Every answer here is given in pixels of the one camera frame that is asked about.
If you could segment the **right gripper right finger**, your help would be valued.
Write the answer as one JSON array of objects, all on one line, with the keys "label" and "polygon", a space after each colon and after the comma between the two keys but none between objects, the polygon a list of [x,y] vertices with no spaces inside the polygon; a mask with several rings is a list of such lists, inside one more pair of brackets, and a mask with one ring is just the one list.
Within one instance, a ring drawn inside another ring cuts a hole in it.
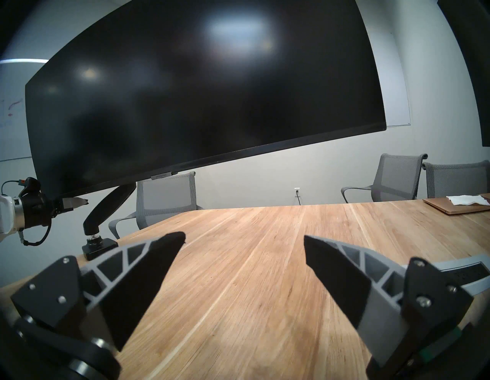
[{"label": "right gripper right finger", "polygon": [[372,355],[369,368],[403,368],[453,331],[473,296],[421,257],[403,267],[359,246],[304,236],[306,264]]}]

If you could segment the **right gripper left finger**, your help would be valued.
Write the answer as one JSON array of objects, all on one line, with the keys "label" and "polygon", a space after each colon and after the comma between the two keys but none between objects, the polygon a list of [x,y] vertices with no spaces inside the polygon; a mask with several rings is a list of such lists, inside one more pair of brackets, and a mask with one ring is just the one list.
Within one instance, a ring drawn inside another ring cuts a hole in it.
[{"label": "right gripper left finger", "polygon": [[184,245],[184,232],[116,247],[79,266],[64,256],[11,295],[20,317],[78,340],[99,338],[121,351]]}]

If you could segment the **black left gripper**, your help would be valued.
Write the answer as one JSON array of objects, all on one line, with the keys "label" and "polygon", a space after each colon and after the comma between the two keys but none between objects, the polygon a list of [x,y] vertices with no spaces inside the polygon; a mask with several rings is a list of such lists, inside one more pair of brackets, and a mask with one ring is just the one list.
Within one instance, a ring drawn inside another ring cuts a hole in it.
[{"label": "black left gripper", "polygon": [[87,199],[69,197],[61,200],[49,200],[41,192],[21,192],[19,199],[24,213],[24,229],[51,226],[51,220],[63,213],[63,210],[73,210],[88,205]]}]

